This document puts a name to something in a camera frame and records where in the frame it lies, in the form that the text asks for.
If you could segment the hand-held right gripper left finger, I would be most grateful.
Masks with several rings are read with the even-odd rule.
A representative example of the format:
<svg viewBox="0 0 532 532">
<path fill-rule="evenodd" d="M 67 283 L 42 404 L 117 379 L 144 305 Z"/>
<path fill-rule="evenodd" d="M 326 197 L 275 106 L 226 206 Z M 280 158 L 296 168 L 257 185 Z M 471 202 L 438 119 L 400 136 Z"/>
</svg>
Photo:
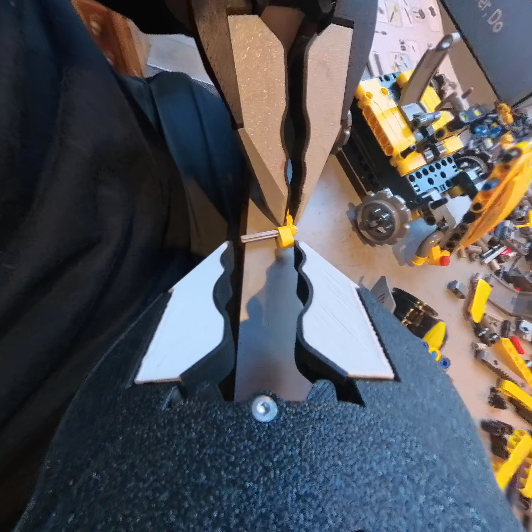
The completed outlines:
<svg viewBox="0 0 532 532">
<path fill-rule="evenodd" d="M 226 241 L 169 290 L 135 383 L 222 383 L 231 374 L 233 269 L 234 247 Z"/>
</svg>

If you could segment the pile of loose toy pieces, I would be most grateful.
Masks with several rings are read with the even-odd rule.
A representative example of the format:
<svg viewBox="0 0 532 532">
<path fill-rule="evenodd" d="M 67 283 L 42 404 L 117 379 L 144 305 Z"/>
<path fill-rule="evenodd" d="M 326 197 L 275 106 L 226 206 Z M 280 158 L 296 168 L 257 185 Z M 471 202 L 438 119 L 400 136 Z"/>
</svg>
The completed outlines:
<svg viewBox="0 0 532 532">
<path fill-rule="evenodd" d="M 452 230 L 444 248 L 454 253 L 484 236 L 491 239 L 479 260 L 496 263 L 484 277 L 492 286 L 487 305 L 509 318 L 499 324 L 494 349 L 502 363 L 499 388 L 531 423 L 531 361 L 526 361 L 520 339 L 531 342 L 531 271 L 516 264 L 526 259 L 531 266 L 531 120 L 520 111 L 498 102 L 494 111 L 474 121 L 467 146 L 459 158 L 455 189 L 471 200 Z M 492 340 L 485 331 L 481 340 Z"/>
</svg>

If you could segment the person's dark clothing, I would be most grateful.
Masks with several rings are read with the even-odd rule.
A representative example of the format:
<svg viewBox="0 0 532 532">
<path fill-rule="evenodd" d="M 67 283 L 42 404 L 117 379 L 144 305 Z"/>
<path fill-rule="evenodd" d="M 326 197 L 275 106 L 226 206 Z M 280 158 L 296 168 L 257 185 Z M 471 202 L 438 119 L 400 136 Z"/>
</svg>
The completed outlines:
<svg viewBox="0 0 532 532">
<path fill-rule="evenodd" d="M 87 375 L 241 225 L 215 87 L 117 74 L 70 1 L 1 1 L 1 531 Z"/>
</svg>

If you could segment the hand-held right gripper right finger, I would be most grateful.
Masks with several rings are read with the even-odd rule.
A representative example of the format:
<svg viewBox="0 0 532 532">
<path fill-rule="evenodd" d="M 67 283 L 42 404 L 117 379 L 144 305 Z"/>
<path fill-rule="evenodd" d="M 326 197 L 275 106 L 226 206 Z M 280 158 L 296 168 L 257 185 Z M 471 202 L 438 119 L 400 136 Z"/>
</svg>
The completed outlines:
<svg viewBox="0 0 532 532">
<path fill-rule="evenodd" d="M 312 371 L 330 380 L 394 380 L 395 374 L 359 296 L 359 286 L 306 243 L 296 241 L 297 295 L 303 309 L 296 346 Z"/>
</svg>

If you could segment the yellow curved toy panel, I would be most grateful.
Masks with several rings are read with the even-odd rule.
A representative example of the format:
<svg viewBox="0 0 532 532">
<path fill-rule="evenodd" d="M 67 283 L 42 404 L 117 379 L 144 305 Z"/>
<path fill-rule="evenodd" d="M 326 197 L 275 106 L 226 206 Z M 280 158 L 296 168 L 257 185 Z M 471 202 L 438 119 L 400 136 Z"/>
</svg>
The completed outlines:
<svg viewBox="0 0 532 532">
<path fill-rule="evenodd" d="M 464 315 L 470 323 L 478 324 L 481 322 L 486 312 L 492 289 L 491 284 L 483 276 L 476 276 L 471 281 L 464 308 Z"/>
</svg>

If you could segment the instruction booklet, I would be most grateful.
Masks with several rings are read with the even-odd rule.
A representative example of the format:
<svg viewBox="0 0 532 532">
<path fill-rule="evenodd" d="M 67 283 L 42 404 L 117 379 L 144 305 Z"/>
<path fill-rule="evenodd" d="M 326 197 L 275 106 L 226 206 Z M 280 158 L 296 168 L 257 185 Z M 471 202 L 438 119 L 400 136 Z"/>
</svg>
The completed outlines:
<svg viewBox="0 0 532 532">
<path fill-rule="evenodd" d="M 412 70 L 455 27 L 438 1 L 378 1 L 366 77 Z"/>
</svg>

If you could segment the grey desk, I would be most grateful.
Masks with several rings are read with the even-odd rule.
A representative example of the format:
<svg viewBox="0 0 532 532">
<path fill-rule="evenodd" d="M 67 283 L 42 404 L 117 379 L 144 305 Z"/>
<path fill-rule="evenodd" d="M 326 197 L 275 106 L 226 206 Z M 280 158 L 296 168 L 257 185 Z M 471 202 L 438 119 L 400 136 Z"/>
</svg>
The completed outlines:
<svg viewBox="0 0 532 532">
<path fill-rule="evenodd" d="M 333 221 L 340 221 L 333 214 Z M 324 259 L 355 273 L 348 222 L 311 236 Z M 317 380 L 302 402 L 272 400 L 273 421 L 252 416 L 251 384 L 267 384 L 264 361 L 246 374 L 246 402 L 191 398 L 178 407 L 183 441 L 171 474 L 174 525 L 183 530 L 518 531 L 496 485 L 469 411 L 421 340 L 365 288 L 359 296 L 394 380 Z"/>
</svg>

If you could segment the dark blue cardboard box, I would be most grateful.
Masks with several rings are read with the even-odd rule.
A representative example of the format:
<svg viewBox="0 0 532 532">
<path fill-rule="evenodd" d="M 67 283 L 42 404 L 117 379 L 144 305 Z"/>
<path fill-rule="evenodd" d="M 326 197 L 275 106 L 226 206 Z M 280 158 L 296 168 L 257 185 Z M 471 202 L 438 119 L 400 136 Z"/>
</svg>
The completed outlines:
<svg viewBox="0 0 532 532">
<path fill-rule="evenodd" d="M 531 99 L 531 1 L 441 1 L 498 99 Z"/>
</svg>

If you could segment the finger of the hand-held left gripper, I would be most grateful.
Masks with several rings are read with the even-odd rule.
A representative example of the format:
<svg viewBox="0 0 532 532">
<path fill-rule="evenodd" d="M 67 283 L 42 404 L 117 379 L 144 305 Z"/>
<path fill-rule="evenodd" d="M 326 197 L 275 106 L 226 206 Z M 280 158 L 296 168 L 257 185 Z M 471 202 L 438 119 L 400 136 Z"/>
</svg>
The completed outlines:
<svg viewBox="0 0 532 532">
<path fill-rule="evenodd" d="M 238 133 L 275 222 L 285 225 L 287 155 L 283 124 L 287 110 L 285 49 L 255 14 L 229 15 L 243 127 Z"/>
<path fill-rule="evenodd" d="M 341 129 L 349 66 L 349 27 L 331 23 L 307 45 L 302 61 L 302 154 L 294 157 L 290 214 L 299 221 Z"/>
</svg>

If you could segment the toy wheel gear subassembly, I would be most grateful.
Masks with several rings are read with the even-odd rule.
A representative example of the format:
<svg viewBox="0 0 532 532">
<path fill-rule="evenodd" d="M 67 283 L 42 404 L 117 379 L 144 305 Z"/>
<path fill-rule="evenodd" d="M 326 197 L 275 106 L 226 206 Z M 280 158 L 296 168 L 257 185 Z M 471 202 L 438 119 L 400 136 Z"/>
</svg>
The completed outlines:
<svg viewBox="0 0 532 532">
<path fill-rule="evenodd" d="M 405 290 L 391 288 L 386 276 L 381 276 L 370 292 L 403 326 L 424 342 L 428 353 L 444 370 L 449 369 L 451 362 L 442 356 L 448 338 L 447 325 L 432 307 Z"/>
</svg>

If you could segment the yellow toy vehicle model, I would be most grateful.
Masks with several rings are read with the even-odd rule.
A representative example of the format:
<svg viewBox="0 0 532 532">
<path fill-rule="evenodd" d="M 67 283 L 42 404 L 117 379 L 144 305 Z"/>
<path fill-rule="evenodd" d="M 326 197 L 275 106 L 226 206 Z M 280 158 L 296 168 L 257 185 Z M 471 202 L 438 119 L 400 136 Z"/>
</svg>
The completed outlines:
<svg viewBox="0 0 532 532">
<path fill-rule="evenodd" d="M 451 32 L 415 69 L 362 80 L 337 154 L 361 198 L 353 221 L 364 243 L 393 246 L 416 220 L 429 227 L 413 265 L 449 265 L 507 219 L 531 183 L 526 117 L 503 102 L 470 104 L 471 89 L 444 94 L 440 67 L 460 40 Z"/>
</svg>

